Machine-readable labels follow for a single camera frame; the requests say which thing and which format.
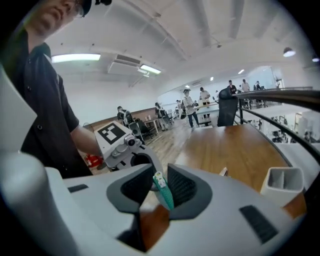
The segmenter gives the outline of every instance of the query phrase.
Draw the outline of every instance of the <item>person in striped shirt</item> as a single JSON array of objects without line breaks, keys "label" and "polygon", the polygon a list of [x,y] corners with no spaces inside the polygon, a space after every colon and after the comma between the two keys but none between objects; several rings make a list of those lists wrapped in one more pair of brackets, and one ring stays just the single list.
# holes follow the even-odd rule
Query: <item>person in striped shirt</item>
[{"label": "person in striped shirt", "polygon": [[191,129],[194,130],[194,122],[192,120],[192,117],[194,117],[196,124],[199,127],[199,121],[198,121],[198,116],[196,114],[196,110],[194,109],[194,107],[196,106],[196,104],[194,103],[194,101],[191,99],[191,97],[189,96],[189,91],[188,89],[185,89],[183,91],[184,93],[184,98],[183,98],[183,105],[185,107],[185,113],[189,118],[189,123],[191,126]]}]

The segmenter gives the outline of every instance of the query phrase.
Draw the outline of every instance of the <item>black pants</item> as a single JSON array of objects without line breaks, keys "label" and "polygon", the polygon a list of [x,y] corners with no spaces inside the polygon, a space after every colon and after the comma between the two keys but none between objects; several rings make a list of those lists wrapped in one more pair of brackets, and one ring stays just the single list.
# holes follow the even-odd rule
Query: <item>black pants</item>
[{"label": "black pants", "polygon": [[194,117],[196,124],[199,125],[198,116],[197,116],[196,112],[193,112],[192,114],[188,114],[189,123],[190,123],[191,128],[194,127],[194,122],[192,121],[192,117]]},{"label": "black pants", "polygon": [[210,102],[204,102],[204,103],[203,103],[204,106],[207,105],[207,104],[210,104]]}]

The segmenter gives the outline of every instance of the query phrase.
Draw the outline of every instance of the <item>fluorescent light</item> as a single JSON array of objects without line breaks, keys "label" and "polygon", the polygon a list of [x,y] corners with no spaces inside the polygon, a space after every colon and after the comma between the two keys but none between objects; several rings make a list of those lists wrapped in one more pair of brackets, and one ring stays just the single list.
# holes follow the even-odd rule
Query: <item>fluorescent light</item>
[{"label": "fluorescent light", "polygon": [[147,66],[147,65],[142,65],[142,66],[140,67],[140,69],[146,70],[146,71],[150,71],[150,72],[155,73],[155,74],[157,74],[157,75],[161,73],[160,70],[155,69],[155,68],[150,67],[150,66]]},{"label": "fluorescent light", "polygon": [[148,73],[148,71],[145,71],[145,70],[143,70],[143,69],[141,69],[141,68],[138,69],[138,72],[143,73],[143,74]]},{"label": "fluorescent light", "polygon": [[293,55],[295,55],[296,52],[294,50],[292,50],[290,47],[286,47],[283,50],[283,56],[284,57],[291,57]]},{"label": "fluorescent light", "polygon": [[100,54],[64,54],[52,57],[52,63],[72,61],[98,61]]}]

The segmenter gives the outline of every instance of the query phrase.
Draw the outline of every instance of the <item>man's neck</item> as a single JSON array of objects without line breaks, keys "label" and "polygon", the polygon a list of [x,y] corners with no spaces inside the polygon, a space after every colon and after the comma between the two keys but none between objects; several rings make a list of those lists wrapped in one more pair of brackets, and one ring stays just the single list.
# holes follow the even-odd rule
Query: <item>man's neck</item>
[{"label": "man's neck", "polygon": [[36,31],[30,26],[25,26],[25,30],[28,34],[28,50],[30,54],[35,47],[42,45],[45,39],[38,36]]}]

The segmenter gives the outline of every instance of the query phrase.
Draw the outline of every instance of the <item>white plastic container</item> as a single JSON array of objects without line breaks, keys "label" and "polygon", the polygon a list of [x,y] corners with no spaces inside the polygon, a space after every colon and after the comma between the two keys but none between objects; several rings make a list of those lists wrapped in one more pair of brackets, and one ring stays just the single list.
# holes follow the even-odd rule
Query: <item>white plastic container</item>
[{"label": "white plastic container", "polygon": [[304,189],[304,175],[296,167],[272,167],[264,179],[261,195],[284,207]]}]

